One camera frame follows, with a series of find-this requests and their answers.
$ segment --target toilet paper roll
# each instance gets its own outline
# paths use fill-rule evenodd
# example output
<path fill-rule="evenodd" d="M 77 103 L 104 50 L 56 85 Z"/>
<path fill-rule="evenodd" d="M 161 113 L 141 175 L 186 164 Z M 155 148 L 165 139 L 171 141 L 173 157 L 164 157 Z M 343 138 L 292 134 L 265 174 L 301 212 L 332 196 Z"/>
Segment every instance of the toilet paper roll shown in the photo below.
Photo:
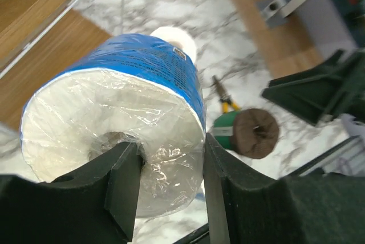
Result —
<path fill-rule="evenodd" d="M 140 218 L 172 213 L 195 197 L 204 136 L 195 66 L 165 41 L 139 34 L 108 40 L 48 82 L 21 122 L 23 157 L 41 181 L 119 142 L 141 143 Z"/>
<path fill-rule="evenodd" d="M 191 58 L 193 64 L 196 62 L 197 47 L 194 39 L 184 30 L 178 27 L 163 26 L 151 33 L 151 36 L 160 38 L 173 46 L 183 50 Z"/>

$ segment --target white marble surface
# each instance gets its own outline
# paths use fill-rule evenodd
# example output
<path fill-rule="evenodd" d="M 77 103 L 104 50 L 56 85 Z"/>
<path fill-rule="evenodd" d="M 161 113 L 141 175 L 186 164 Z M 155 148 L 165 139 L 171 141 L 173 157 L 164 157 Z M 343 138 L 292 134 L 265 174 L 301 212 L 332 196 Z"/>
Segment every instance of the white marble surface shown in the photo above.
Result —
<path fill-rule="evenodd" d="M 230 0 L 125 0 L 124 10 L 121 0 L 80 0 L 75 9 L 112 35 L 119 35 L 122 27 L 124 33 L 150 34 L 160 26 L 177 26 L 189 32 L 198 46 L 207 129 L 221 114 L 212 87 L 213 75 L 221 78 L 242 108 L 263 108 L 277 119 L 281 132 L 272 154 L 262 160 L 235 154 L 261 173 L 273 178 L 284 176 L 347 137 L 338 121 L 314 128 L 260 97 L 271 77 Z M 27 167 L 19 164 L 20 153 L 5 154 L 4 146 L 0 147 L 0 173 L 26 173 Z M 11 165 L 2 165 L 10 160 Z M 137 220 L 133 242 L 170 244 L 206 222 L 205 203 L 194 200 L 179 213 Z"/>

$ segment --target black plastic bracket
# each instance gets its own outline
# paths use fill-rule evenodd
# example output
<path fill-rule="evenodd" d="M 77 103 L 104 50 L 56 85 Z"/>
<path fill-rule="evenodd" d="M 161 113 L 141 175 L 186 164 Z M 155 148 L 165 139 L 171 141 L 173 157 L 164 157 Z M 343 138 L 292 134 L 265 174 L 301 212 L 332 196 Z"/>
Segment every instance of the black plastic bracket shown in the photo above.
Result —
<path fill-rule="evenodd" d="M 142 159 L 121 143 L 52 183 L 0 176 L 2 243 L 132 241 Z"/>
<path fill-rule="evenodd" d="M 207 135 L 204 180 L 211 244 L 364 243 L 364 177 L 311 173 L 276 181 Z"/>
<path fill-rule="evenodd" d="M 365 122 L 365 52 L 345 61 L 337 51 L 322 64 L 272 80 L 262 96 L 307 123 L 334 120 L 343 113 Z"/>

